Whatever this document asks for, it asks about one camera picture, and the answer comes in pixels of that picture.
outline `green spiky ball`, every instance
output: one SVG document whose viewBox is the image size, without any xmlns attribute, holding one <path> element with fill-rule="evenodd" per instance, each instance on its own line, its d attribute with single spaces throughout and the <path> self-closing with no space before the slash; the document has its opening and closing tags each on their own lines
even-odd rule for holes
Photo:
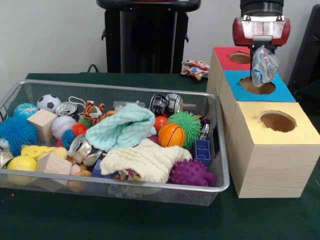
<svg viewBox="0 0 320 240">
<path fill-rule="evenodd" d="M 89 120 L 84 119 L 84 118 L 82 118 L 82 117 L 80 117 L 78 123 L 82 123 L 82 124 L 86 125 L 86 127 L 87 127 L 88 129 L 92 127 L 92 122 L 90 122 Z"/>
<path fill-rule="evenodd" d="M 167 124 L 178 124 L 183 128 L 185 132 L 185 142 L 183 147 L 191 151 L 194 146 L 196 139 L 201 135 L 201 122 L 200 120 L 187 111 L 173 114 L 169 117 Z"/>
</svg>

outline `green tablecloth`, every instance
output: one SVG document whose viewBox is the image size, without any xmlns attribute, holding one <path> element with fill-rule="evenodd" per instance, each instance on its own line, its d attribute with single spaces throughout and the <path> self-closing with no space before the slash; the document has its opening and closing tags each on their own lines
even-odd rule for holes
<svg viewBox="0 0 320 240">
<path fill-rule="evenodd" d="M 205 81 L 169 74 L 29 74 L 27 78 L 206 90 Z M 0 226 L 6 240 L 319 239 L 319 184 L 320 172 L 315 169 L 301 198 L 238 199 L 231 181 L 209 207 L 0 189 Z"/>
</svg>

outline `black cable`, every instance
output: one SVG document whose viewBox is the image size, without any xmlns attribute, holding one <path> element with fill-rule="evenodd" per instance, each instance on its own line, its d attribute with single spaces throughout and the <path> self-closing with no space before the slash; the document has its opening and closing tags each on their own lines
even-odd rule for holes
<svg viewBox="0 0 320 240">
<path fill-rule="evenodd" d="M 91 64 L 91 65 L 89 66 L 89 68 L 88 68 L 88 71 L 86 71 L 86 72 L 87 72 L 87 73 L 90 73 L 90 71 L 91 71 L 92 68 L 94 68 L 94 70 L 95 70 L 96 73 L 99 72 L 97 66 L 94 65 L 94 64 Z"/>
</svg>

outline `red box top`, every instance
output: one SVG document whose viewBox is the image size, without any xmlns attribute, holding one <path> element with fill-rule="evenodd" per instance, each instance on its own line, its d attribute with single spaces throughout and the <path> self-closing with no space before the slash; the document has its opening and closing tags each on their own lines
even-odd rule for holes
<svg viewBox="0 0 320 240">
<path fill-rule="evenodd" d="M 250 49 L 245 46 L 223 47 L 215 46 L 215 54 L 224 71 L 250 70 Z"/>
</svg>

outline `round hole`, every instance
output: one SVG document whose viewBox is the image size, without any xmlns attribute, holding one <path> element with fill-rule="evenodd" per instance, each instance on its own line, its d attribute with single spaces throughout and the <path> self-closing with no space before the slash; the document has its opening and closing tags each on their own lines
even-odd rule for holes
<svg viewBox="0 0 320 240">
<path fill-rule="evenodd" d="M 237 64 L 250 64 L 251 63 L 251 57 L 249 54 L 244 52 L 235 52 L 229 55 L 230 60 L 232 62 L 235 62 Z"/>
<path fill-rule="evenodd" d="M 260 87 L 255 86 L 249 76 L 242 78 L 240 84 L 245 90 L 252 94 L 272 94 L 276 90 L 276 86 L 271 82 L 265 83 Z"/>
<path fill-rule="evenodd" d="M 263 122 L 267 128 L 283 133 L 288 133 L 297 126 L 296 121 L 291 116 L 281 111 L 264 112 L 258 119 Z"/>
</svg>

